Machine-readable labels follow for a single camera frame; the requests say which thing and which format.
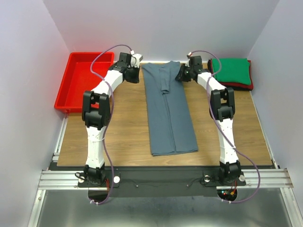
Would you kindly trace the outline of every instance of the wooden table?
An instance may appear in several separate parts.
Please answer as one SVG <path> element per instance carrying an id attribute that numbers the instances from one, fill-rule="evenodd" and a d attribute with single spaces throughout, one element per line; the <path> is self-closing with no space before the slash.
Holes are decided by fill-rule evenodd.
<path id="1" fill-rule="evenodd" d="M 115 90 L 115 110 L 106 134 L 106 145 L 115 166 L 213 166 L 219 164 L 220 147 L 216 126 L 209 115 L 206 91 L 196 82 L 184 83 L 199 151 L 153 157 L 150 152 L 146 97 L 142 71 L 140 83 L 124 82 Z M 235 91 L 233 133 L 236 147 L 257 165 L 271 159 L 250 92 Z M 87 132 L 80 114 L 70 114 L 58 166 L 84 166 Z M 242 165 L 251 165 L 239 157 Z"/>

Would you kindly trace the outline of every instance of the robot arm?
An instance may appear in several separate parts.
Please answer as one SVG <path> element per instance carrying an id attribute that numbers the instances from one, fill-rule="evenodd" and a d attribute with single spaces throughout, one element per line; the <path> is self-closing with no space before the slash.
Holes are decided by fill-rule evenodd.
<path id="1" fill-rule="evenodd" d="M 119 60 L 113 64 L 101 81 L 91 91 L 84 92 L 82 120 L 85 122 L 88 134 L 88 157 L 84 172 L 81 177 L 95 185 L 104 182 L 104 152 L 103 134 L 110 121 L 111 92 L 114 91 L 124 80 L 130 83 L 139 83 L 140 61 L 142 55 L 135 53 L 120 53 Z"/>
<path id="2" fill-rule="evenodd" d="M 221 85 L 211 73 L 202 67 L 200 56 L 189 57 L 187 64 L 182 64 L 176 80 L 189 82 L 195 80 L 199 85 L 208 91 L 210 96 L 210 107 L 214 113 L 218 127 L 224 132 L 230 142 L 234 144 L 232 122 L 235 114 L 234 92 L 232 88 Z M 241 165 L 234 148 L 228 143 L 219 129 L 220 142 L 220 169 L 219 178 L 222 183 L 233 182 L 241 175 Z"/>

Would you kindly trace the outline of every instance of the stack of folded cloth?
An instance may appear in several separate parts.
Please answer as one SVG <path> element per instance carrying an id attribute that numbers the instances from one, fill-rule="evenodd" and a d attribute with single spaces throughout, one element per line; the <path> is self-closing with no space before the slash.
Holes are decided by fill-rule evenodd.
<path id="1" fill-rule="evenodd" d="M 220 84 L 242 91 L 251 91 L 254 88 L 250 76 L 250 61 L 246 58 L 221 58 L 220 62 L 222 69 L 214 76 Z M 216 59 L 209 60 L 207 66 L 211 73 L 219 70 Z"/>

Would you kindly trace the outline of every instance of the gray floor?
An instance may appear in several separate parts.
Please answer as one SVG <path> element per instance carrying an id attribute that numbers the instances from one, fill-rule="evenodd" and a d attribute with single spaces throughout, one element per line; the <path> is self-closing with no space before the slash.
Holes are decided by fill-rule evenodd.
<path id="1" fill-rule="evenodd" d="M 237 199 L 253 189 L 239 190 Z M 216 198 L 112 198 L 91 205 L 87 191 L 47 191 L 40 227 L 288 227 L 290 220 L 280 189 L 260 189 L 250 201 L 225 204 Z"/>

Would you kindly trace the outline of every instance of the dark red folded cloth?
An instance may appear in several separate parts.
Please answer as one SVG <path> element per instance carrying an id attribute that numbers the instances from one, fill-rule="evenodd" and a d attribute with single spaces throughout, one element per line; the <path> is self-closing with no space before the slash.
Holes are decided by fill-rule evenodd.
<path id="1" fill-rule="evenodd" d="M 210 72 L 213 73 L 211 60 L 208 61 L 207 67 L 210 70 Z M 251 79 L 250 67 L 249 67 L 250 81 L 251 81 L 250 85 L 241 84 L 241 83 L 234 83 L 234 82 L 219 82 L 219 83 L 226 86 L 226 87 L 232 87 L 234 90 L 251 91 L 252 89 L 254 89 L 254 84 L 252 83 L 252 79 Z"/>

